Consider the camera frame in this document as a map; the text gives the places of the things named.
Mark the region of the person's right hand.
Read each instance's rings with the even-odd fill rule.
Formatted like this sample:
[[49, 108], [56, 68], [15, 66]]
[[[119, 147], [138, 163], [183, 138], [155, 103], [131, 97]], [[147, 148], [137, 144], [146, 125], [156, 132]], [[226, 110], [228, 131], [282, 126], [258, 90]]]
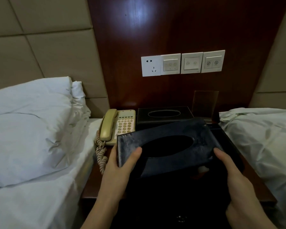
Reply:
[[240, 172], [236, 166], [236, 174], [228, 174], [228, 190], [231, 197], [230, 204], [236, 207], [250, 207], [260, 205], [255, 195], [252, 183]]

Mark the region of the dusty black tissue box cover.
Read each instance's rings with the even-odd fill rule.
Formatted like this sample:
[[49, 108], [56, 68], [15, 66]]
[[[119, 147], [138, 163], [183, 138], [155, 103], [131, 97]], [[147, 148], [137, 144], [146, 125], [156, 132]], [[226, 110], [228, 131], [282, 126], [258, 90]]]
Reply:
[[219, 141], [201, 118], [130, 132], [117, 137], [117, 162], [122, 167], [138, 147], [142, 153], [131, 179], [149, 178], [212, 163]]

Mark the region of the person's right forearm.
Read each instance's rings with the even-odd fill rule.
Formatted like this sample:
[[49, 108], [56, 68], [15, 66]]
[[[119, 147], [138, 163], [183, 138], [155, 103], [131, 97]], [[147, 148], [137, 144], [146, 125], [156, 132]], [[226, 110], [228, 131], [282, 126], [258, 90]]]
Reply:
[[277, 229], [261, 205], [236, 207], [230, 204], [226, 216], [232, 229]]

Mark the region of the person's left forearm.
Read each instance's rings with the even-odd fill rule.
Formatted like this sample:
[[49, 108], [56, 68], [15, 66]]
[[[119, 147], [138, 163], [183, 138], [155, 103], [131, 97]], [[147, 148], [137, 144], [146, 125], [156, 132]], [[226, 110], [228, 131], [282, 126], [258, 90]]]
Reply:
[[121, 198], [99, 196], [80, 229], [110, 229]]

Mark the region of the beige telephone base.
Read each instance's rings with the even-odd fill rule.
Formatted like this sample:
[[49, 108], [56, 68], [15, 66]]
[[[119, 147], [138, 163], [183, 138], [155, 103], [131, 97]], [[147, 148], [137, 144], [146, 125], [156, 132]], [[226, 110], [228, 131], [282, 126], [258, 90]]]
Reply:
[[108, 133], [104, 134], [106, 136], [105, 144], [113, 146], [119, 135], [134, 132], [135, 116], [135, 110], [109, 109], [103, 120], [103, 126], [105, 126], [106, 123], [111, 126]]

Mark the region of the black tissue box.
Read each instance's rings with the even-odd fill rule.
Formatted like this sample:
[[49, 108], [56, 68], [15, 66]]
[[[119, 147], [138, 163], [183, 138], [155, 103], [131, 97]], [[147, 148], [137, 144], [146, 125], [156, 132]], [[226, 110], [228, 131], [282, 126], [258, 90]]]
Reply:
[[194, 116], [187, 106], [139, 108], [137, 114], [137, 124], [163, 125], [193, 118]]

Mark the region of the white duvet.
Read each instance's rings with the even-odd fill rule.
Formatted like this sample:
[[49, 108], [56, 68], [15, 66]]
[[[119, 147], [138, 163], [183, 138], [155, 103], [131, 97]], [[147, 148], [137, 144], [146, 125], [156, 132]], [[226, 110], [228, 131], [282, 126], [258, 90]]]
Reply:
[[220, 126], [277, 199], [286, 228], [286, 110], [236, 108], [219, 113]]

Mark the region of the dark wooden nightstand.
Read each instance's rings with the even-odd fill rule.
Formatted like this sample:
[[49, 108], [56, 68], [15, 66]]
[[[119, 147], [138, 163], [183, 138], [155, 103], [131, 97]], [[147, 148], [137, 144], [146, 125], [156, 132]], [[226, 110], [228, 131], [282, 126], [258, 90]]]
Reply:
[[[223, 152], [242, 173], [239, 155]], [[204, 166], [210, 170], [201, 174], [198, 167], [141, 179], [131, 179], [130, 174], [111, 227], [232, 229], [226, 216], [231, 197], [225, 165], [216, 157]]]

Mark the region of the clear acrylic sign holder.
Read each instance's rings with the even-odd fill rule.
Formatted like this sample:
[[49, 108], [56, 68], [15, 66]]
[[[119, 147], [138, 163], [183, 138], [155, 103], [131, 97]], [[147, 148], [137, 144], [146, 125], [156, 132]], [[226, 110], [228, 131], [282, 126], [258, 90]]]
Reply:
[[212, 123], [219, 91], [195, 91], [191, 113], [195, 118], [202, 118], [206, 123]]

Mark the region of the small white pillow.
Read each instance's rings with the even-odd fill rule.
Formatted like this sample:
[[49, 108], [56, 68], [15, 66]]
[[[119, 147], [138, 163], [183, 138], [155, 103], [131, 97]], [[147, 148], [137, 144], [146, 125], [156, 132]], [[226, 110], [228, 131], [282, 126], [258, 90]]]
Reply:
[[72, 120], [73, 122], [86, 121], [91, 115], [86, 105], [85, 93], [81, 81], [74, 81], [71, 86]]

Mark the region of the white bed sheet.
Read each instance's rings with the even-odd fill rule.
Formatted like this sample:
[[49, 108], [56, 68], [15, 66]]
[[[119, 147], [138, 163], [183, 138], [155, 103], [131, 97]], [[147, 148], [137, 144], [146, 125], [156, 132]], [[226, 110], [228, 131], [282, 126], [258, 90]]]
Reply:
[[0, 189], [0, 229], [79, 229], [80, 196], [95, 161], [102, 119], [89, 119], [71, 165], [32, 181]]

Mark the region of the large white pillow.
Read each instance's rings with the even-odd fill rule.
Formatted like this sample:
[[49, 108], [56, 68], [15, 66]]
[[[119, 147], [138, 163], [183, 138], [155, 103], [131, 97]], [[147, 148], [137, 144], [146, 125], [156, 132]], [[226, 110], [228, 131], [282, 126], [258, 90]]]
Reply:
[[70, 77], [0, 89], [0, 188], [70, 166], [88, 120], [73, 122]]

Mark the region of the white wall power socket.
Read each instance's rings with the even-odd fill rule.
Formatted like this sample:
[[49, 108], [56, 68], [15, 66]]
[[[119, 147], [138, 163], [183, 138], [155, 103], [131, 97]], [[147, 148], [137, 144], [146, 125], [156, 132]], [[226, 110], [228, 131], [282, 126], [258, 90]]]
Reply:
[[143, 77], [161, 75], [161, 56], [143, 56], [141, 57], [141, 68]]

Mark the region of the white switch panel with icons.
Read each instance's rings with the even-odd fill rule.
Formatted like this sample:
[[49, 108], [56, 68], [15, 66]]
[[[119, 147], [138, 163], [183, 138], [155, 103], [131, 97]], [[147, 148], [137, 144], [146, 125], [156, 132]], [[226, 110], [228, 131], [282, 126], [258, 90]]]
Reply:
[[201, 73], [221, 72], [225, 50], [203, 52]]

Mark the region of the white triple switch panel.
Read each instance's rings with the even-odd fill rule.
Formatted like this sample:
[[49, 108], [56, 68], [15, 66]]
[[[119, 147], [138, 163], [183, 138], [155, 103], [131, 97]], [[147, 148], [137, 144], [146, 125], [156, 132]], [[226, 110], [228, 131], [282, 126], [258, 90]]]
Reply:
[[161, 75], [180, 74], [181, 53], [161, 55]]

